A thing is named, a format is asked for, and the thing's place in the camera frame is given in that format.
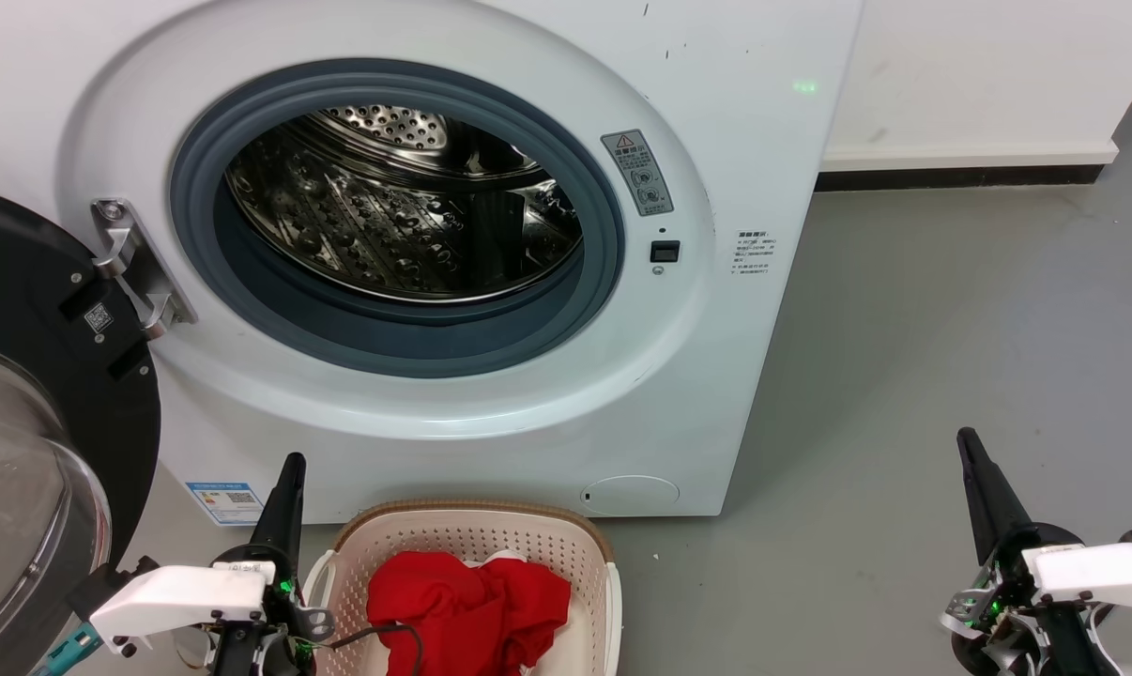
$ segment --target door glass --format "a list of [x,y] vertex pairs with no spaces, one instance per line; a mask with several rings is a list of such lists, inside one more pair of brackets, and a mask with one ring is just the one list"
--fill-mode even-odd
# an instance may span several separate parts
[[[50,404],[0,358],[0,645],[69,630],[65,594],[108,557],[106,497],[61,439]],[[40,657],[0,650],[0,673]]]
[[248,223],[358,294],[464,303],[514,294],[582,248],[552,176],[509,143],[412,108],[329,108],[269,129],[228,187]]

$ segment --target door hinge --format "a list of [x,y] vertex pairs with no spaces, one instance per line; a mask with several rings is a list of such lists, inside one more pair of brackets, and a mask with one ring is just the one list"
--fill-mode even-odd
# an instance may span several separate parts
[[119,198],[94,200],[91,220],[108,246],[105,256],[94,258],[95,269],[100,277],[117,279],[131,297],[149,341],[161,337],[175,322],[195,324],[195,308],[162,265],[132,205]]

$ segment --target washing machine door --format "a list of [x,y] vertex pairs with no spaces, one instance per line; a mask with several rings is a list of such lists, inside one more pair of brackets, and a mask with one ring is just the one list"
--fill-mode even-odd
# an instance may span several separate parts
[[132,300],[60,228],[0,198],[0,674],[77,619],[145,507],[160,405]]

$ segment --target red cloth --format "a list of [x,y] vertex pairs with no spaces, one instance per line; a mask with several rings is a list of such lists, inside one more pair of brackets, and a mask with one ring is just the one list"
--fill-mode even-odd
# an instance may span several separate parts
[[[520,676],[566,624],[569,582],[546,566],[500,558],[469,568],[448,553],[400,553],[370,577],[370,624],[410,624],[424,643],[420,676]],[[415,639],[378,634],[388,676],[411,676]]]

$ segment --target black baseboard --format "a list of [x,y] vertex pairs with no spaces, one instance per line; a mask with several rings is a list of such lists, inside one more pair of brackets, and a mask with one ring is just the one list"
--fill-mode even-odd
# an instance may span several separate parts
[[825,171],[816,192],[855,189],[986,188],[995,185],[1092,185],[1107,165],[1049,168],[929,168],[929,170]]

